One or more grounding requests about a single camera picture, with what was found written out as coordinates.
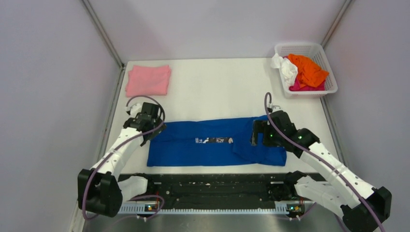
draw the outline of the clothing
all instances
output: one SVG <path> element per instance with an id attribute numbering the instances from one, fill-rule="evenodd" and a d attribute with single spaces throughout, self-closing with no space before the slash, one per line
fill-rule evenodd
<path id="1" fill-rule="evenodd" d="M 260 163 L 284 166 L 283 147 L 250 143 L 253 121 L 266 116 L 166 123 L 149 146 L 147 166 L 227 166 Z"/>
<path id="2" fill-rule="evenodd" d="M 305 86 L 301 88 L 299 84 L 299 80 L 296 79 L 295 84 L 293 86 L 290 86 L 289 90 L 290 91 L 325 91 L 324 83 L 325 81 L 323 81 L 318 87 Z"/>
<path id="3" fill-rule="evenodd" d="M 299 80 L 301 88 L 305 86 L 318 87 L 329 75 L 329 72 L 322 70 L 319 65 L 308 57 L 289 54 L 288 59 L 297 66 L 298 74 L 296 79 Z"/>
<path id="4" fill-rule="evenodd" d="M 274 69 L 279 69 L 279 71 L 283 74 L 287 86 L 294 85 L 298 72 L 296 65 L 292 64 L 290 60 L 286 57 L 282 58 L 278 53 L 275 53 L 272 57 L 271 67 Z"/>
<path id="5" fill-rule="evenodd" d="M 171 69 L 168 65 L 161 67 L 143 67 L 134 65 L 128 72 L 128 83 L 125 86 L 127 97 L 135 95 L 166 95 Z"/>

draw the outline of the magenta cloth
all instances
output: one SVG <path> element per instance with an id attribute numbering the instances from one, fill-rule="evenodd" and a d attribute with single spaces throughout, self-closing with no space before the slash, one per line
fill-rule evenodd
<path id="1" fill-rule="evenodd" d="M 299 85 L 299 80 L 296 78 L 295 84 L 293 86 L 290 86 L 289 90 L 290 91 L 324 91 L 324 83 L 325 81 L 323 81 L 318 87 L 305 86 L 301 88 Z"/>
<path id="2" fill-rule="evenodd" d="M 161 67 L 144 67 L 134 65 L 128 72 L 128 83 L 125 96 L 166 95 L 168 92 L 171 69 L 168 65 Z"/>

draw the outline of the orange cloth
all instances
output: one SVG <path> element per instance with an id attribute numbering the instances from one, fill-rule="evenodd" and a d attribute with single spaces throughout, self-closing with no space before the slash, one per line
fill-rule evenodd
<path id="1" fill-rule="evenodd" d="M 329 75 L 329 72 L 322 70 L 308 57 L 289 54 L 288 59 L 297 66 L 296 78 L 299 80 L 301 88 L 305 86 L 318 87 Z"/>

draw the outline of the white cloth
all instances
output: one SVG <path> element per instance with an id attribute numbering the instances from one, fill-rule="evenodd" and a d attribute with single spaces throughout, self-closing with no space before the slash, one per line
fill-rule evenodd
<path id="1" fill-rule="evenodd" d="M 278 53 L 272 57 L 270 66 L 274 69 L 279 69 L 283 74 L 286 85 L 293 86 L 297 76 L 297 66 L 292 64 L 287 58 L 279 56 Z"/>

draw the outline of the white wall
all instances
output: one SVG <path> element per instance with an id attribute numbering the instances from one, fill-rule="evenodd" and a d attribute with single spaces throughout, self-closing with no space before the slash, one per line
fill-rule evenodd
<path id="1" fill-rule="evenodd" d="M 78 0 L 0 2 L 0 231 L 67 231 L 118 67 Z"/>
<path id="2" fill-rule="evenodd" d="M 329 96 L 349 163 L 393 194 L 387 231 L 408 231 L 410 1 L 358 0 L 326 54 L 339 90 Z"/>
<path id="3" fill-rule="evenodd" d="M 90 0 L 121 59 L 249 58 L 321 43 L 345 0 Z"/>

